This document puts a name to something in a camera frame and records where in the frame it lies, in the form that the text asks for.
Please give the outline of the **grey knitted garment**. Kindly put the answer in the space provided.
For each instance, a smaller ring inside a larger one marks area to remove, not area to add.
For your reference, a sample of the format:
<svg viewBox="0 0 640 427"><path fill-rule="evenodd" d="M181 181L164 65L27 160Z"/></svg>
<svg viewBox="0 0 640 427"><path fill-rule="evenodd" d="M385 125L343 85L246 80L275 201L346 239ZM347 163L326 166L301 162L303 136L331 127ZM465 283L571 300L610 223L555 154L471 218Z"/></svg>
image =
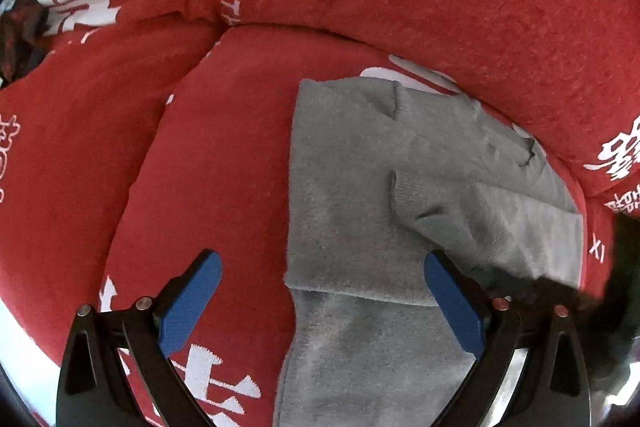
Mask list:
<svg viewBox="0 0 640 427"><path fill-rule="evenodd" d="M424 281L430 251L488 291L580 283L584 219L548 155L463 94L304 81L289 192L278 426L434 421L473 359Z"/></svg>

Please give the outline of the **red sofa white lettering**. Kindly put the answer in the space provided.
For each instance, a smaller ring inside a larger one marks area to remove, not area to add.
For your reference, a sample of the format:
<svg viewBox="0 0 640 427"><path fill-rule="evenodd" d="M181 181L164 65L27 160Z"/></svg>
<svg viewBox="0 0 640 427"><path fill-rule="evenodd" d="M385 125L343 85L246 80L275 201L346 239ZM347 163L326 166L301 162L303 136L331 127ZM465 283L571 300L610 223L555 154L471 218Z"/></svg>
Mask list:
<svg viewBox="0 0 640 427"><path fill-rule="evenodd" d="M204 249L221 282L178 376L218 426L277 426L300 85L463 94L535 139L613 283L639 214L639 0L1 0L1 365L55 424L79 307L129 308Z"/></svg>

